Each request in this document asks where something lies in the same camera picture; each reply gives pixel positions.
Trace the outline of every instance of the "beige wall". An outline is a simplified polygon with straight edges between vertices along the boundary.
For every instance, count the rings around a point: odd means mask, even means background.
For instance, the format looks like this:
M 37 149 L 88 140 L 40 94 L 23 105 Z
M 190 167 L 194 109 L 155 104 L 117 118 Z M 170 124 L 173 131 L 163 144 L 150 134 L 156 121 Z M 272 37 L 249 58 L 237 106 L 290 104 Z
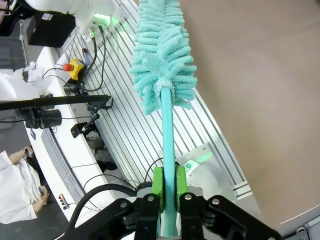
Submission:
M 180 0 L 197 89 L 273 226 L 320 204 L 320 7 Z

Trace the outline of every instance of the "black clamp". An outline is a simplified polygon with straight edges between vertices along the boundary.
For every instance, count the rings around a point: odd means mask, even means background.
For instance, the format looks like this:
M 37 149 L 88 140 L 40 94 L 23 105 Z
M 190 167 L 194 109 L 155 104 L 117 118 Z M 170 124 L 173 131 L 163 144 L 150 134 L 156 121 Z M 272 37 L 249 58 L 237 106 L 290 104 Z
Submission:
M 103 103 L 100 103 L 97 105 L 97 102 L 93 102 L 88 105 L 88 110 L 91 111 L 92 118 L 89 122 L 82 122 L 77 123 L 71 128 L 71 134 L 73 138 L 75 139 L 80 134 L 83 134 L 84 136 L 88 135 L 92 131 L 97 131 L 96 126 L 93 124 L 96 120 L 100 118 L 100 115 L 98 114 L 98 111 L 100 109 L 108 110 L 113 105 L 113 98 L 110 96 L 108 101 L 104 101 Z
M 220 195 L 205 200 L 186 192 L 179 198 L 182 240 L 204 240 L 203 226 L 223 240 L 281 240 L 280 234 Z M 66 232 L 62 240 L 156 240 L 160 198 L 148 193 L 133 203 L 117 199 L 94 217 Z

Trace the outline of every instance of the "teal brush head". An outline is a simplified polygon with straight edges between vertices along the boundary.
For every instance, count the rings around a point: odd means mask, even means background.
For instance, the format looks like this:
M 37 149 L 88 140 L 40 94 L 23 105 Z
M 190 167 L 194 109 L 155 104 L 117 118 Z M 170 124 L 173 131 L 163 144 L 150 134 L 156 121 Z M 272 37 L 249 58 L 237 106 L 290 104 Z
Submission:
M 161 108 L 161 90 L 171 90 L 172 105 L 191 109 L 195 98 L 197 67 L 190 56 L 178 0 L 140 0 L 139 21 L 132 56 L 134 89 L 142 98 L 144 114 Z

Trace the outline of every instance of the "cleaning brush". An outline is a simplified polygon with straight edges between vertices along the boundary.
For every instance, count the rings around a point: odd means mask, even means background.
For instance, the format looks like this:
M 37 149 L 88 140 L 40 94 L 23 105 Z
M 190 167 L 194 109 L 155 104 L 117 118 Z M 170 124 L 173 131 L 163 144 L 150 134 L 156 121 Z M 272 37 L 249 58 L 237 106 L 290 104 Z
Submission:
M 162 110 L 165 185 L 164 235 L 177 234 L 173 106 L 191 109 L 197 67 L 190 55 L 178 0 L 140 0 L 132 56 L 133 87 L 142 98 L 144 114 Z

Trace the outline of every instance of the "white lab coat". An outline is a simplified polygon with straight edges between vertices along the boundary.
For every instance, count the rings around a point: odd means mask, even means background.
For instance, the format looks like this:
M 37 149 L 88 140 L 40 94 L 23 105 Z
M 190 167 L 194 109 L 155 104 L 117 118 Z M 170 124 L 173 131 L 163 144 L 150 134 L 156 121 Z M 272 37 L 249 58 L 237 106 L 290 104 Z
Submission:
M 0 153 L 0 223 L 37 218 L 33 203 L 40 199 L 39 175 L 24 158 L 14 165 L 6 151 Z

